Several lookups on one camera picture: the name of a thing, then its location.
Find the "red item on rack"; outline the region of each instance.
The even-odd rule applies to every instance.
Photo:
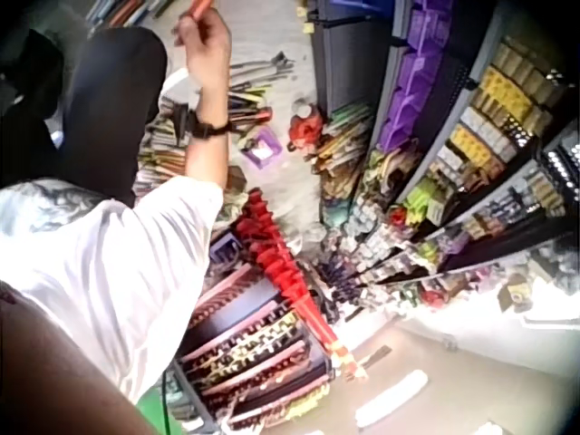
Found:
[[[272,213],[268,212],[260,189],[255,188],[248,193],[248,202],[244,206],[243,216],[236,224],[236,232],[255,256],[256,263],[264,268],[266,276],[280,289],[282,296],[293,304],[296,313],[326,351],[335,354],[355,377],[366,377],[366,371],[340,343],[310,296],[302,272],[285,245]]]

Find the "aisle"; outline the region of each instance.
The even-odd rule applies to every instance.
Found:
[[[167,47],[168,74],[185,65],[185,53],[173,46],[170,31],[189,3],[178,0],[159,20],[149,18],[144,23]],[[309,36],[302,32],[302,19],[296,16],[296,4],[288,0],[217,0],[215,5],[232,33],[232,63],[270,59],[280,51],[295,61],[291,77],[275,83],[267,95],[274,110],[270,127],[285,146],[293,101],[315,97],[312,47]],[[264,191],[277,217],[285,216],[285,220],[301,230],[318,220],[318,177],[299,154],[285,149],[276,161],[260,170],[235,147],[230,149],[230,164],[244,170],[249,187],[259,186]]]

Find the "white sleeve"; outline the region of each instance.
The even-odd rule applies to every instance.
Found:
[[[105,201],[92,212],[98,230],[89,239],[76,238],[76,259],[67,267],[77,270],[57,277],[61,285],[68,280],[66,291],[88,318],[87,330],[98,343],[93,360],[105,365],[133,402],[179,347],[201,291],[222,201],[217,185],[187,177],[163,184],[134,209]]]

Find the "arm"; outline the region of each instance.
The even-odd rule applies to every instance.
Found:
[[[186,15],[179,21],[177,45],[185,45],[189,73],[201,84],[198,118],[215,128],[227,124],[227,89],[231,42],[229,31],[214,9],[198,24]],[[227,183],[228,136],[192,139],[186,154],[185,174],[211,181],[221,188]]]
[[[52,322],[3,286],[0,284],[3,430],[157,433]]]

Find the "hand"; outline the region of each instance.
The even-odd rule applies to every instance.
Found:
[[[215,9],[208,9],[196,23],[191,15],[179,19],[176,45],[185,45],[189,73],[202,91],[227,92],[231,37]]]

